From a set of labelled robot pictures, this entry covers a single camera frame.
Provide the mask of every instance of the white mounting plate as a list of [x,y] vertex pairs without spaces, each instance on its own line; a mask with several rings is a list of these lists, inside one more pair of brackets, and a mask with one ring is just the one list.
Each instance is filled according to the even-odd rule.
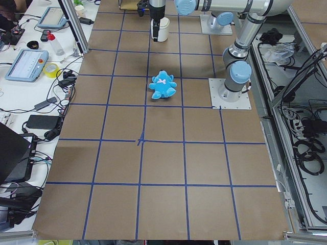
[[211,105],[213,109],[236,109],[236,110],[251,110],[250,99],[247,93],[243,93],[240,99],[236,102],[227,102],[218,95],[218,88],[225,82],[225,79],[209,78]]
[[201,14],[200,20],[201,20],[201,29],[203,34],[209,34],[209,35],[233,35],[233,31],[231,30],[230,25],[226,25],[224,27],[220,27],[218,29],[212,29],[208,26],[207,22],[210,18],[210,14]]

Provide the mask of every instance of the red bottle cap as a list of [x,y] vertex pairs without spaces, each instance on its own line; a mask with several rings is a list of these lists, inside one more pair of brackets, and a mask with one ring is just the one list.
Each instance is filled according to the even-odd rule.
[[55,35],[53,35],[51,32],[48,31],[48,34],[46,36],[49,41],[53,41],[56,39]]

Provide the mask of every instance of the tape roll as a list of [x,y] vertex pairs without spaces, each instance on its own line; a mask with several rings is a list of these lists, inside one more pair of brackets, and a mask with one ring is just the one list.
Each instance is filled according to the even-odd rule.
[[59,67],[55,63],[46,64],[43,68],[43,72],[48,78],[55,78],[58,71]]

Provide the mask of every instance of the blue plush toy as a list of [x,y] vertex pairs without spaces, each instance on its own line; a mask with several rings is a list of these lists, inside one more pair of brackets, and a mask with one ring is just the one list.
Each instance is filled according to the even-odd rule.
[[168,98],[176,93],[174,89],[177,84],[173,82],[174,76],[168,75],[165,70],[161,70],[156,77],[152,77],[153,83],[149,84],[149,88],[154,90],[153,99]]

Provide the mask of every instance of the plastic bottle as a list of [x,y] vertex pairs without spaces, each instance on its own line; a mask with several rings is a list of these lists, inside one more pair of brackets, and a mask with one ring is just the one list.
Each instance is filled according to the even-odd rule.
[[65,51],[63,50],[62,46],[60,45],[58,39],[56,39],[55,35],[53,35],[50,31],[48,31],[47,35],[48,41],[51,44],[53,50],[55,51],[56,55],[64,55]]

